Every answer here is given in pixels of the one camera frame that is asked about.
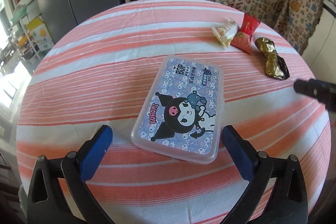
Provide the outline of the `gold black foil wrapper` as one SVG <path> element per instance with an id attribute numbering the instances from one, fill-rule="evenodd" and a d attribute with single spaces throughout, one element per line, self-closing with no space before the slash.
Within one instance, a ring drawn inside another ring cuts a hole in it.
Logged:
<path id="1" fill-rule="evenodd" d="M 275 44 L 268 38 L 257 38 L 255 46 L 265 57 L 265 75 L 278 80 L 290 77 L 285 60 L 276 51 Z"/>

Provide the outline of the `red snack sachet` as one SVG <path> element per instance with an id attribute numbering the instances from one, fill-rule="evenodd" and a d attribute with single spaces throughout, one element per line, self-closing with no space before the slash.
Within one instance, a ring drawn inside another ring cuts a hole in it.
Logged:
<path id="1" fill-rule="evenodd" d="M 238 33 L 231 41 L 231 46 L 251 54 L 251 39 L 253 33 L 257 30 L 260 21 L 249 14 L 244 14 L 243 23 Z"/>

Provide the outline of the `small cream candy wrapper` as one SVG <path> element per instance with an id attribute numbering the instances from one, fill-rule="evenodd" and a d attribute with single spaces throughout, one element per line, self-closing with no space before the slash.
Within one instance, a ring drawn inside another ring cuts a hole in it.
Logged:
<path id="1" fill-rule="evenodd" d="M 239 25 L 234 20 L 228 19 L 222 26 L 212 27 L 211 31 L 224 48 L 229 48 L 232 39 L 239 31 Z"/>

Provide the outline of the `Kuromi plastic box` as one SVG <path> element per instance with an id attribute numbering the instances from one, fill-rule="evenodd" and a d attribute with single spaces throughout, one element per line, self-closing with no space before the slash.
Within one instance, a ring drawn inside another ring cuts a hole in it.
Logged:
<path id="1" fill-rule="evenodd" d="M 133 144 L 182 161 L 213 162 L 221 134 L 223 84 L 218 65 L 165 57 L 131 131 Z"/>

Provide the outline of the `white counter cabinet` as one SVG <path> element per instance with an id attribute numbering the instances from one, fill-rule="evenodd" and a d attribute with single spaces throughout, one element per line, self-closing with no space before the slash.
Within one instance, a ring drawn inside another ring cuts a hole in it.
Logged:
<path id="1" fill-rule="evenodd" d="M 335 4 L 323 0 L 323 11 L 302 54 L 315 78 L 335 83 Z"/>

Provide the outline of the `pink striped tablecloth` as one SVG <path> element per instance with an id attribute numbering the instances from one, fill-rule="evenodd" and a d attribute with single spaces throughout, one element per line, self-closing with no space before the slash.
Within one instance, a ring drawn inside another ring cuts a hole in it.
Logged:
<path id="1" fill-rule="evenodd" d="M 194 164 L 136 147 L 149 144 L 204 155 L 215 140 L 205 121 L 234 126 L 256 150 L 298 157 L 308 208 L 321 194 L 330 161 L 329 115 L 297 94 L 313 73 L 297 51 L 264 24 L 285 60 L 287 80 L 265 75 L 263 54 L 224 48 L 212 30 L 243 14 L 201 0 L 143 0 L 101 12 L 71 30 L 37 67 L 17 126 L 25 189 L 37 157 L 64 157 L 104 124 L 113 142 L 88 188 L 117 223 L 219 223 L 247 187 L 226 148 Z"/>

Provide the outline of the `yellow cardboard box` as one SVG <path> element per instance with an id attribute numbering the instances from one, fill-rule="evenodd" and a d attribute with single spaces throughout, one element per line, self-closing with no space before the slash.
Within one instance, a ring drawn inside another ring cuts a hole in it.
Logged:
<path id="1" fill-rule="evenodd" d="M 53 48 L 54 41 L 47 26 L 39 16 L 30 21 L 26 27 L 42 52 L 48 52 Z"/>

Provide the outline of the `green storage rack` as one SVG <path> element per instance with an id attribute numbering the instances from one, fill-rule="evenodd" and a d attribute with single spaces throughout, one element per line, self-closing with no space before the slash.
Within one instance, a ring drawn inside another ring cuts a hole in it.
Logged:
<path id="1" fill-rule="evenodd" d="M 7 44 L 1 50 L 1 67 L 9 65 L 16 56 L 24 61 L 42 59 L 41 50 L 36 39 L 33 38 L 33 32 L 27 26 L 30 23 L 27 8 L 28 5 L 19 5 L 9 21 Z"/>

